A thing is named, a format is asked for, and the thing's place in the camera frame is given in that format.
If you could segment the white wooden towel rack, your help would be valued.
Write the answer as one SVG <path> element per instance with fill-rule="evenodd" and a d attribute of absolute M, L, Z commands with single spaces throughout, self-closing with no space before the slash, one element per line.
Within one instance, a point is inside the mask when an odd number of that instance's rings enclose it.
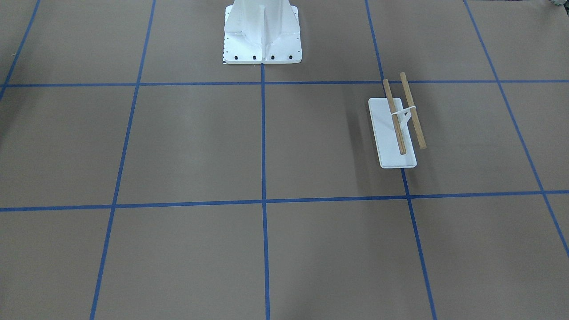
<path fill-rule="evenodd" d="M 368 109 L 378 162 L 384 169 L 415 168 L 418 164 L 410 135 L 411 122 L 419 148 L 427 148 L 418 117 L 417 106 L 405 72 L 400 73 L 407 107 L 398 97 L 393 97 L 388 79 L 382 81 L 385 97 L 368 99 Z"/>

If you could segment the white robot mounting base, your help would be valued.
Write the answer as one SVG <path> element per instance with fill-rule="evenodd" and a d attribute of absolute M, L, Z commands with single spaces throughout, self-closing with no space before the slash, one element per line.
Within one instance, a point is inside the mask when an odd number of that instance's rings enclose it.
<path fill-rule="evenodd" d="M 288 0 L 236 0 L 224 13 L 225 64 L 297 64 L 299 10 Z"/>

